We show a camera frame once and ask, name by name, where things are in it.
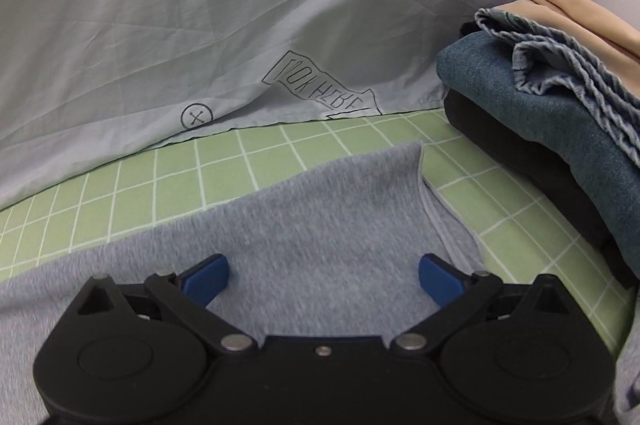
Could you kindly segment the folded blue denim jeans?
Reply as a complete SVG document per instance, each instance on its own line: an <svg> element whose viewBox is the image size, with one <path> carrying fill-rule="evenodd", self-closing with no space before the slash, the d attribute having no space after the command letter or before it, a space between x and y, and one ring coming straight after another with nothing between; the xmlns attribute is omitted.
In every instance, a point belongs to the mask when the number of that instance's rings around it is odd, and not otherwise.
<svg viewBox="0 0 640 425"><path fill-rule="evenodd" d="M512 53L510 44L477 32L439 52L436 72L447 86L519 136L559 154L599 209L620 250L638 256L639 167L577 100L518 91Z"/></svg>

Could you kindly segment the folded black garment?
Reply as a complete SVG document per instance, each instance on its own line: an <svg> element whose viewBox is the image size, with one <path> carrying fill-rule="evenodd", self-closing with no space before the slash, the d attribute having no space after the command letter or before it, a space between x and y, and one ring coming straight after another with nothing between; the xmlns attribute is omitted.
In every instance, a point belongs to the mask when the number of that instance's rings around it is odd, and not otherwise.
<svg viewBox="0 0 640 425"><path fill-rule="evenodd" d="M475 23L467 22L458 40L477 32L485 33ZM626 289L637 286L639 255L630 257L620 250L599 209L575 180L570 165L550 148L524 139L474 101L448 88L444 105L451 125L497 162L532 182L597 249L620 284Z"/></svg>

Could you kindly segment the folded beige garment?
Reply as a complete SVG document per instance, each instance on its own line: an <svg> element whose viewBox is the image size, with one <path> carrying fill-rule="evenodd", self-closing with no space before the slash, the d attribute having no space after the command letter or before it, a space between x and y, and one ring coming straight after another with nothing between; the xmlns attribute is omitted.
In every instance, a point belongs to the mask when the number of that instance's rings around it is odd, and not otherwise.
<svg viewBox="0 0 640 425"><path fill-rule="evenodd" d="M559 29L593 53L634 96L639 96L638 29L591 0L516 0L495 10Z"/></svg>

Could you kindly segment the light grey printed sheet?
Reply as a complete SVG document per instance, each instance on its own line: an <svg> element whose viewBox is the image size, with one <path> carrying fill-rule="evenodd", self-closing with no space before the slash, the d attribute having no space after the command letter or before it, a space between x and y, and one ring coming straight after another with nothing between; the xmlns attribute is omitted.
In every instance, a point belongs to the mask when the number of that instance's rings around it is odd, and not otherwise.
<svg viewBox="0 0 640 425"><path fill-rule="evenodd" d="M436 54L512 0L1 0L1 203L232 128L438 107Z"/></svg>

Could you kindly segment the green grid mat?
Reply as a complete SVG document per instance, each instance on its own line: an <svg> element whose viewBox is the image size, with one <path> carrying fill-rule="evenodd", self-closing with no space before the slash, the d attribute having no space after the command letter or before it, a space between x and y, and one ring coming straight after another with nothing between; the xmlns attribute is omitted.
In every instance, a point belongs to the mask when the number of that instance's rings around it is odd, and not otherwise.
<svg viewBox="0 0 640 425"><path fill-rule="evenodd" d="M634 316L634 291L529 181L452 127L443 111L232 130L96 168L1 214L4 279L58 257L191 215L314 166L411 141L423 172L480 239L491 272L559 277L613 350Z"/></svg>

